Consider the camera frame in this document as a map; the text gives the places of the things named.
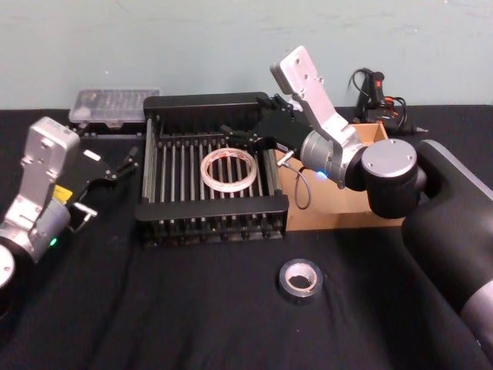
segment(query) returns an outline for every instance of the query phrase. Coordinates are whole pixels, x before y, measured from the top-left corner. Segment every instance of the power cord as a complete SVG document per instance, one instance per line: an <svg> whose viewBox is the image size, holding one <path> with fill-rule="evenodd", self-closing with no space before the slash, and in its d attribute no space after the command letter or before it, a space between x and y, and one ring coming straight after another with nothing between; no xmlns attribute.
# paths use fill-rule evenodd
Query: power cord
<svg viewBox="0 0 493 370"><path fill-rule="evenodd" d="M311 204L310 184L308 183L307 178L302 174L302 172L305 171L306 167L303 166L299 170L296 170L288 162L282 163L282 166L289 168L290 170L292 170L293 172L296 173L296 183L294 184L294 203L296 203L297 207L300 208L301 210L306 210ZM303 182L305 183L305 185L307 187L307 192L308 192L308 201L307 201L307 204L305 204L304 206L300 206L300 202L298 201L298 185L300 183L300 177L303 180Z"/></svg>
<svg viewBox="0 0 493 370"><path fill-rule="evenodd" d="M371 71L370 71L368 68L359 68L359 69L355 70L355 71L353 72L353 74L351 75L351 77L350 77L350 80L353 82L353 85L354 85L354 87L356 88L356 90L357 90L357 91L359 91L360 93L362 93L363 95L367 96L368 98L369 98L370 96L369 96L369 95L368 95L365 91L363 91L363 90L361 89L361 87L359 87L359 86L356 84L355 77L356 77L356 75L357 75L358 73L364 73L364 74L365 74L365 76L366 76L366 75L370 74L370 72L371 72Z"/></svg>
<svg viewBox="0 0 493 370"><path fill-rule="evenodd" d="M350 77L350 81L353 83L354 87L356 88L356 90L358 90L361 94L365 95L368 99L370 99L370 95L365 92L361 86L359 86L357 83L356 83L356 75L358 73L363 73L365 75L365 78L366 77L369 77L371 76L371 74L373 74L373 72L368 69L368 68L359 68L359 69L356 69L352 74L351 74L351 77ZM397 127L395 128L395 133L403 133L404 131L404 128L405 128L405 125L406 125L406 122L407 122L407 103L406 101L404 100L404 98L400 97L400 96L385 96L385 105L386 107L392 111L393 113L395 113L397 115L397 111L395 110L394 108L394 103L395 102L398 102L401 107L402 107L402 114L401 114L401 120L399 121L399 123L397 124ZM366 110L368 109L368 106L369 104L367 103L364 107L363 107L363 112L366 112Z"/></svg>

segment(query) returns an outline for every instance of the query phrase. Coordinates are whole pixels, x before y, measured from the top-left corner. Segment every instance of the cardboard box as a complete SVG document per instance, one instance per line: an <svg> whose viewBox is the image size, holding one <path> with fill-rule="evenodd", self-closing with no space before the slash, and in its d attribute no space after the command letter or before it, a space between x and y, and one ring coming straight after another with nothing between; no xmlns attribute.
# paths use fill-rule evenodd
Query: cardboard box
<svg viewBox="0 0 493 370"><path fill-rule="evenodd" d="M379 123L362 123L354 127L367 145L387 139L383 125ZM277 159L280 159L282 155L281 152L276 152ZM290 160L290 165L297 170L302 167L301 162L295 159ZM303 175L310 184L312 195L311 205L306 210L300 210L294 202L296 174L284 167L279 169L280 185L290 199L287 216L288 230L398 226L402 223L402 219L386 220L372 213L366 191L340 190L334 182L321 177L314 171L305 170ZM298 185L300 205L306 204L307 199L307 189L304 182L300 180Z"/></svg>

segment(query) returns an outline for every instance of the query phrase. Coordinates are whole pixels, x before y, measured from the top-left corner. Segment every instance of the white wall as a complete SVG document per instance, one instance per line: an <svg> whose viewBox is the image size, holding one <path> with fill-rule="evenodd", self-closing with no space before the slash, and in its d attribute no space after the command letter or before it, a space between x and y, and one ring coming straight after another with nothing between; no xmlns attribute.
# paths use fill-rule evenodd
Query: white wall
<svg viewBox="0 0 493 370"><path fill-rule="evenodd" d="M278 91L305 45L336 105L357 67L410 104L493 102L493 0L2 0L0 108L70 107L94 86Z"/></svg>

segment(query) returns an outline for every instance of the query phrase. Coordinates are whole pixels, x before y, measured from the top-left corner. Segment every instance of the roll of black tape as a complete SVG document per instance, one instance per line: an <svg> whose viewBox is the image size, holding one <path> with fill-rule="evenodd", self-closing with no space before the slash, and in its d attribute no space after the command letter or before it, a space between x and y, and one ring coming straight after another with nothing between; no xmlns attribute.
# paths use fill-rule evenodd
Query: roll of black tape
<svg viewBox="0 0 493 370"><path fill-rule="evenodd" d="M289 302L306 304L322 289L323 276L312 261L297 258L288 261L279 272L279 291Z"/></svg>

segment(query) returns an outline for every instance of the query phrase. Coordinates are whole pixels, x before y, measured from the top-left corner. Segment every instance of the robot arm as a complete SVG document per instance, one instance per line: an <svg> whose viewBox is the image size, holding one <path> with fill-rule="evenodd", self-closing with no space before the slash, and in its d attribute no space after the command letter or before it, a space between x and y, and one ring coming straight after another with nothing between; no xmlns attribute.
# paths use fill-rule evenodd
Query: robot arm
<svg viewBox="0 0 493 370"><path fill-rule="evenodd" d="M134 172L137 148L117 170L97 154L79 151L79 135L48 117L29 127L21 186L0 224L0 317L29 285L33 267L67 227L74 233L97 212L80 203L94 187L112 187ZM72 215L81 213L78 227Z"/></svg>
<svg viewBox="0 0 493 370"><path fill-rule="evenodd" d="M366 190L381 217L406 217L406 247L493 363L493 191L434 141L417 149L395 139L365 147L335 112L302 46L271 71L303 112L275 96L247 142L277 148L284 160L294 156L339 187ZM429 200L420 203L422 193Z"/></svg>

